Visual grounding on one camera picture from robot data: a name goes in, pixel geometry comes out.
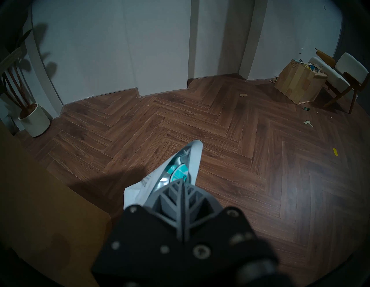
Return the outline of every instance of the white plant pot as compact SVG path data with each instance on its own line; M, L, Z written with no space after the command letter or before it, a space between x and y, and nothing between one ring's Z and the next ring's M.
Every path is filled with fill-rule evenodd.
M50 125L50 120L38 103L36 103L36 109L34 109L32 113L24 119L20 117L18 117L18 119L32 137L41 135Z

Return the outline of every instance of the wooden chair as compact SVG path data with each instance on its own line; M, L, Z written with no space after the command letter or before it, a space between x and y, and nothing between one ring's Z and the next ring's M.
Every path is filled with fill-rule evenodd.
M312 57L310 62L314 66L322 68L323 72L328 75L326 85L336 95L336 97L326 103L324 107L330 106L346 94L349 96L352 94L352 102L349 109L350 114L357 93L365 88L369 80L370 76L368 70L348 53L344 53L337 63L332 57L318 49L316 49L316 55L321 59Z

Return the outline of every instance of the plant stem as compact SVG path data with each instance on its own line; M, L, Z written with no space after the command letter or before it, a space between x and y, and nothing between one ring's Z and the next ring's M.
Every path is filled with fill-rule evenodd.
M9 79L8 79L8 77L6 76L6 73L3 73L3 78L5 78L6 82L8 83L9 88L10 88L10 90L11 90L11 92L12 92L12 94L13 94L14 98L17 100L17 102L18 102L18 103L19 103L19 105L20 105L20 108L21 108L22 110L26 110L26 107L24 106L24 104L22 103L22 101L18 98L18 95L15 93L15 91L14 91L13 87L11 86L11 84L10 84L10 82L9 82Z
M6 91L5 95L11 100L14 104L16 104L19 108L22 108L14 99L13 97Z
M17 74L17 78L18 78L18 81L19 81L19 85L20 85L21 90L22 90L22 93L23 93L23 99L26 102L26 104L29 106L30 105L30 101L26 98L26 94L24 93L24 87L23 87L23 84L22 84L21 77L19 76L18 69L17 69L17 64L16 63L14 63L14 69L16 70L16 74Z
M18 71L17 71L17 66L16 66L16 64L15 64L15 63L14 63L14 67L15 67L15 70L16 70L16 72L17 72L17 76L18 76L19 84L20 84L20 86L22 87L22 81L21 81L21 79L20 79L20 77L19 77L19 74L18 74ZM8 68L8 73L9 73L9 75L10 75L11 79L13 80L13 83L14 83L14 84L15 84L15 86L17 87L17 90L18 90L18 92L20 93L21 97L23 98L24 102L26 103L26 105L27 105L27 106L29 106L30 104L29 104L29 102L27 101L27 99L26 99L26 97L25 97L25 95L24 95L23 89L21 89L21 87L20 87L20 86L18 86L18 83L17 83L17 81L15 80L15 78L14 78L14 76L13 76L13 73L12 73L12 71L11 71L10 67Z

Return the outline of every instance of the herringbone wooden floor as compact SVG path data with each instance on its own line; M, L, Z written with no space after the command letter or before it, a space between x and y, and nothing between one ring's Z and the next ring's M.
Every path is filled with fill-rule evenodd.
M304 286L367 235L370 149L363 133L370 119L358 104L352 115L338 104L322 109L325 89L304 111L260 83L217 76L140 99L135 90L107 94L67 105L41 137L17 137L49 172L112 217L122 212L125 187L200 139L196 184L223 206L242 209L276 249L281 270Z

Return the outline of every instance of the wooden crate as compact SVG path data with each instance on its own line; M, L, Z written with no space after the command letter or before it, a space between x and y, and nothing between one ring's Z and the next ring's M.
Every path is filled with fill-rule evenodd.
M326 79L326 74L311 71L291 60L280 73L275 88L299 105L314 101Z

